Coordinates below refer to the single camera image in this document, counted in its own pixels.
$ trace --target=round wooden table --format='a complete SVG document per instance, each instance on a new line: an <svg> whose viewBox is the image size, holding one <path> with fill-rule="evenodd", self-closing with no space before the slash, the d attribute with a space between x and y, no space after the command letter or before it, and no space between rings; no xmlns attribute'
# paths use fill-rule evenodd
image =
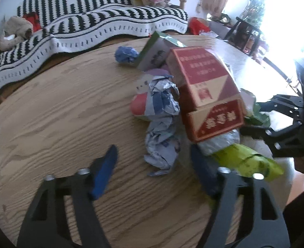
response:
<svg viewBox="0 0 304 248"><path fill-rule="evenodd" d="M258 101L288 93L273 69L223 41L175 38L188 46L213 45L231 65L238 86L253 92ZM205 195L181 165L166 176L147 176L154 170L143 160L148 122L129 111L133 82L141 72L114 59L119 45L140 51L146 42L115 44L63 62L0 105L0 228L14 244L45 175L72 175L115 144L118 164L105 194L94 202L112 247L195 247L210 216ZM70 203L67 213L72 239L78 241Z"/></svg>

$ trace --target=green plastic bag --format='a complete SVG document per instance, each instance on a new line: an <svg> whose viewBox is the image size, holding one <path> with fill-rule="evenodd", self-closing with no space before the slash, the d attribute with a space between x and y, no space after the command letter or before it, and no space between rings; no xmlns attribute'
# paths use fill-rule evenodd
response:
<svg viewBox="0 0 304 248"><path fill-rule="evenodd" d="M237 170L241 176L252 177L254 173L261 173L265 180L271 181L284 174L284 170L273 159L242 144L235 143L213 156L221 167Z"/></svg>

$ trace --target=black chair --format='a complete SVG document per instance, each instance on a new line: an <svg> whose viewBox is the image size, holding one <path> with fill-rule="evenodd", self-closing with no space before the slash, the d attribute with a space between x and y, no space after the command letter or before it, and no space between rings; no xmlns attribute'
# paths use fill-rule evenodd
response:
<svg viewBox="0 0 304 248"><path fill-rule="evenodd" d="M230 29L230 31L228 31L228 33L224 37L224 40L228 40L233 46L235 46L236 48L238 48L242 52L244 52L244 48L245 48L247 42L253 35L255 37L254 43L251 47L250 52L248 53L248 55L252 55L252 53L258 47L258 42L260 40L260 36L261 36L262 32L260 31L260 29L256 28L255 26L247 23L246 21L244 21L238 17L236 17L236 20L237 20L237 23ZM236 34L234 36L232 36L232 34L236 30L236 28L237 28Z"/></svg>

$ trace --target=crumpled blue paper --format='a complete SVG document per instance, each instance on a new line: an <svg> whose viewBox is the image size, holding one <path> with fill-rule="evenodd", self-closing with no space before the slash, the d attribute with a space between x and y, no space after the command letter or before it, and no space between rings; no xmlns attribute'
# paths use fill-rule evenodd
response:
<svg viewBox="0 0 304 248"><path fill-rule="evenodd" d="M145 115L151 123L145 138L148 154L144 156L144 160L160 169L149 173L149 176L169 173L180 150L180 142L175 135L175 116L179 114L180 108L171 90L177 95L179 91L170 78L170 75L154 76L149 83Z"/></svg>
<svg viewBox="0 0 304 248"><path fill-rule="evenodd" d="M138 55L139 53L132 47L119 46L114 56L118 63L133 63Z"/></svg>

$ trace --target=stuffed toy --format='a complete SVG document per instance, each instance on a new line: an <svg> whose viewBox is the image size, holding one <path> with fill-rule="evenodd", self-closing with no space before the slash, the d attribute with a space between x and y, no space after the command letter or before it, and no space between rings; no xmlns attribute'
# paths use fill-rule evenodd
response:
<svg viewBox="0 0 304 248"><path fill-rule="evenodd" d="M33 34L34 26L31 22L18 16L12 16L4 24L0 32L0 51L11 50L16 44L29 39ZM13 39L5 36L15 35Z"/></svg>

